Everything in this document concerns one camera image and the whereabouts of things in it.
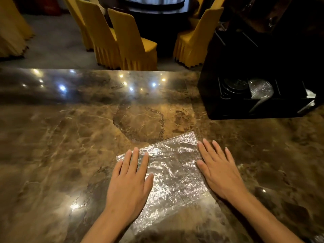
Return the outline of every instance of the forearm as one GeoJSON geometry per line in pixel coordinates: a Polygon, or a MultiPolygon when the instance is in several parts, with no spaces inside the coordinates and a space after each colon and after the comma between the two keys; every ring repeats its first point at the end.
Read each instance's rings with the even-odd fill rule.
{"type": "Polygon", "coordinates": [[[245,216],[265,243],[302,243],[252,194],[248,193],[243,198],[233,199],[230,202],[245,216]]]}
{"type": "Polygon", "coordinates": [[[124,227],[125,225],[118,215],[113,215],[113,212],[104,210],[81,243],[112,243],[124,227]]]}

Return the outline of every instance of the hand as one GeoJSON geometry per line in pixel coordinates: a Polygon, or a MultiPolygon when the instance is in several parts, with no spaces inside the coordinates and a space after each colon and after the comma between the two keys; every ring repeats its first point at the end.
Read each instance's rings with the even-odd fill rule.
{"type": "Polygon", "coordinates": [[[220,197],[233,203],[249,192],[228,148],[225,148],[225,156],[218,143],[216,141],[212,143],[215,149],[206,139],[203,139],[203,143],[198,142],[199,151],[205,162],[198,160],[197,165],[209,187],[220,197]]]}
{"type": "Polygon", "coordinates": [[[120,220],[123,227],[139,216],[152,189],[153,174],[145,180],[147,164],[148,154],[145,153],[141,167],[136,172],[138,148],[135,147],[133,155],[128,150],[124,161],[119,160],[112,172],[105,211],[110,217],[120,220]]]}

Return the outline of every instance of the gray floor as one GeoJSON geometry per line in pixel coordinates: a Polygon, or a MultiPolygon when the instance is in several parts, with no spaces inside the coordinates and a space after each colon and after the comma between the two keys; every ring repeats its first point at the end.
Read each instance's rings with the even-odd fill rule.
{"type": "MultiPolygon", "coordinates": [[[[1,67],[52,68],[52,69],[97,69],[94,52],[87,52],[82,43],[80,30],[70,14],[62,16],[24,15],[36,34],[28,41],[29,49],[24,59],[2,61],[1,67]]],[[[159,71],[188,71],[172,58],[158,59],[159,71]]],[[[201,66],[191,68],[200,71],[201,66]]]]}

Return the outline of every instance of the brown marble surface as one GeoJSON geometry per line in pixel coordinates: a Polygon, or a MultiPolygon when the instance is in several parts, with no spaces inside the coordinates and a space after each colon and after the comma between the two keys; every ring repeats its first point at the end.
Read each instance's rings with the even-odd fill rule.
{"type": "MultiPolygon", "coordinates": [[[[116,155],[192,130],[231,150],[249,190],[294,233],[324,232],[324,108],[296,119],[209,120],[198,77],[0,69],[0,242],[79,242],[103,210],[116,155]]],[[[253,240],[210,194],[120,242],[253,240]]]]}

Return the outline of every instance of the yellow chair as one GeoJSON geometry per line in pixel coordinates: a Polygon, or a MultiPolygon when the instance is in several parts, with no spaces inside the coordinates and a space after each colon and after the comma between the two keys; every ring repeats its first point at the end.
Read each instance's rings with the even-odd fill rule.
{"type": "Polygon", "coordinates": [[[87,31],[86,25],[83,21],[80,10],[76,4],[76,1],[75,0],[65,0],[65,3],[67,5],[67,8],[69,9],[71,15],[73,16],[73,18],[75,19],[76,23],[78,24],[78,26],[80,28],[83,44],[86,47],[86,50],[87,51],[92,50],[93,43],[92,43],[91,37],[87,31]]]}
{"type": "Polygon", "coordinates": [[[27,24],[23,16],[19,13],[13,0],[1,0],[0,5],[2,6],[7,17],[17,27],[19,33],[24,39],[29,39],[34,35],[30,26],[27,24]]]}
{"type": "Polygon", "coordinates": [[[0,57],[21,56],[26,48],[21,32],[0,5],[0,57]]]}
{"type": "Polygon", "coordinates": [[[110,28],[97,4],[76,0],[92,37],[97,63],[111,69],[120,67],[120,56],[114,29],[110,28]]]}
{"type": "Polygon", "coordinates": [[[222,7],[223,3],[225,0],[214,0],[212,6],[210,7],[211,9],[219,9],[222,7]]]}
{"type": "Polygon", "coordinates": [[[107,13],[107,10],[103,6],[100,5],[98,0],[89,0],[89,1],[94,3],[94,4],[97,4],[103,15],[105,15],[107,13]]]}
{"type": "Polygon", "coordinates": [[[204,63],[209,41],[218,25],[224,8],[206,9],[193,30],[179,32],[173,57],[187,67],[204,63]]]}
{"type": "Polygon", "coordinates": [[[204,2],[204,0],[197,0],[197,1],[199,2],[199,8],[198,8],[198,10],[193,14],[193,17],[194,17],[194,18],[198,18],[199,13],[200,13],[200,10],[201,10],[202,3],[204,2]]]}
{"type": "Polygon", "coordinates": [[[133,16],[108,9],[120,50],[122,70],[156,71],[155,42],[141,38],[133,16]]]}

